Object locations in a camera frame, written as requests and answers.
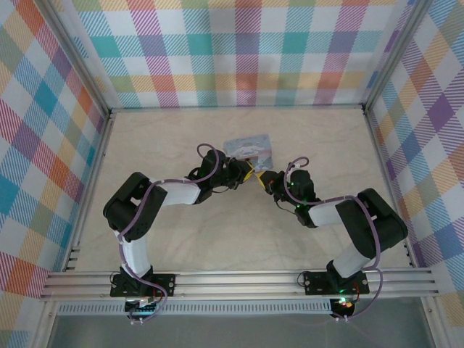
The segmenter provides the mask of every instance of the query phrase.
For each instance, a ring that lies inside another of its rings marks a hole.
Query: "plaid wall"
[[[464,347],[463,0],[435,0],[374,111],[415,255]]]
[[[359,104],[414,0],[53,2],[108,105],[139,108]]]
[[[103,117],[32,0],[0,0],[0,347],[59,270]]]

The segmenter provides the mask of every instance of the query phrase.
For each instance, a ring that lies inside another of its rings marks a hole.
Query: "purple cable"
[[[370,218],[370,214],[369,214],[368,209],[361,202],[361,200],[359,198],[357,198],[356,196],[351,196],[351,195],[340,196],[340,197],[326,199],[326,200],[320,201],[320,202],[305,202],[305,201],[300,201],[299,199],[293,197],[293,195],[290,193],[289,187],[287,185],[287,176],[289,174],[290,169],[300,160],[305,160],[306,163],[304,163],[303,165],[300,165],[298,168],[306,167],[310,163],[310,159],[307,158],[306,156],[298,157],[292,163],[289,164],[289,166],[285,170],[285,174],[283,175],[283,187],[285,188],[285,192],[289,195],[289,197],[291,199],[293,199],[296,203],[305,204],[305,205],[312,205],[312,206],[325,204],[325,203],[330,203],[330,202],[343,201],[345,199],[352,199],[360,206],[362,212],[364,212],[364,215],[365,215],[366,219],[368,220],[370,229],[372,230],[372,236],[374,238],[374,244],[376,246],[376,259],[375,259],[374,263],[371,266],[365,267],[365,268],[363,268],[363,270],[376,270],[378,272],[379,276],[380,276],[380,283],[378,285],[378,290],[377,290],[376,295],[372,298],[372,300],[369,302],[369,304],[366,306],[366,308],[364,308],[361,312],[351,316],[351,318],[357,318],[360,315],[362,315],[364,312],[366,312],[370,308],[370,306],[372,306],[372,304],[377,300],[378,295],[380,294],[380,291],[382,290],[382,286],[384,284],[384,276],[382,275],[382,272],[377,268],[378,264],[380,263],[381,247],[380,247],[380,240],[378,239],[378,233],[377,233],[376,226],[374,225],[374,222]]]
[[[151,286],[155,289],[158,289],[162,292],[163,294],[163,301],[161,302],[161,304],[159,305],[158,309],[155,310],[153,312],[153,314],[151,314],[150,316],[146,317],[144,320],[140,319],[140,323],[144,323],[152,318],[154,318],[156,315],[158,315],[158,312],[166,305],[166,301],[167,301],[167,292],[166,290],[157,285],[157,284],[154,284],[154,283],[151,283],[149,281],[145,281],[144,279],[142,279],[141,277],[139,277],[138,275],[135,274],[135,272],[128,266],[127,264],[127,260],[125,258],[125,255],[124,255],[124,249],[123,249],[123,237],[124,235],[129,232],[129,230],[136,224],[138,218],[140,217],[140,214],[142,212],[142,210],[144,209],[144,206],[146,204],[146,201],[148,199],[148,195],[150,194],[150,192],[152,191],[152,189],[156,186],[156,185],[160,185],[161,183],[201,183],[202,181],[205,181],[205,180],[208,180],[209,178],[211,178],[215,173],[216,171],[218,170],[218,167],[219,167],[219,154],[218,154],[218,151],[214,148],[213,145],[209,145],[209,144],[206,144],[206,143],[203,143],[203,144],[200,144],[196,147],[196,152],[198,153],[198,155],[201,157],[201,158],[204,158],[204,156],[200,153],[200,148],[202,146],[207,146],[209,147],[211,150],[214,151],[215,153],[215,156],[216,156],[216,164],[215,164],[215,167],[213,168],[212,172],[208,175],[206,175],[204,178],[200,178],[200,179],[196,179],[196,180],[188,180],[188,179],[166,179],[166,180],[158,180],[158,181],[155,181],[153,182],[149,187],[148,189],[145,191],[145,194],[144,194],[144,197],[142,198],[141,202],[140,202],[140,205],[138,206],[138,209],[137,209],[137,213],[136,213],[136,216],[133,217],[132,221],[121,231],[121,233],[119,233],[119,235],[117,236],[117,240],[119,241],[120,245],[119,245],[119,253],[120,253],[120,256],[121,256],[121,260],[123,261],[123,265],[125,265],[125,268],[127,270],[127,272],[129,273],[129,275],[132,277],[132,278],[135,278],[137,281],[140,281],[141,283],[143,284],[146,284],[148,286]],[[132,318],[132,315],[131,313],[129,313],[129,318],[132,320],[132,323],[134,322],[133,318]]]

